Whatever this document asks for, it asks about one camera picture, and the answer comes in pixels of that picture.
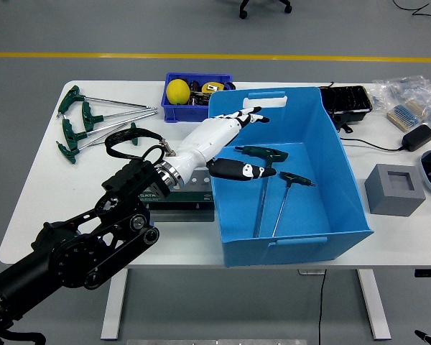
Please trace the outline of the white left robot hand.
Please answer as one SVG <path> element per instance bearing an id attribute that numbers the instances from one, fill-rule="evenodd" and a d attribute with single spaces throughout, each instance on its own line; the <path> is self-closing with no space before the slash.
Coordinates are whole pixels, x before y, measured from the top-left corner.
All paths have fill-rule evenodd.
<path id="1" fill-rule="evenodd" d="M 276 174 L 272 167 L 259 167 L 238 160 L 216 158 L 216 155 L 248 124 L 266 123 L 268 118 L 259 114 L 261 107 L 236 111 L 204 120 L 175 150 L 175 155 L 164 161 L 177 172 L 177 180 L 188 183 L 193 170 L 208 167 L 211 176 L 228 180 L 248 181 Z"/>

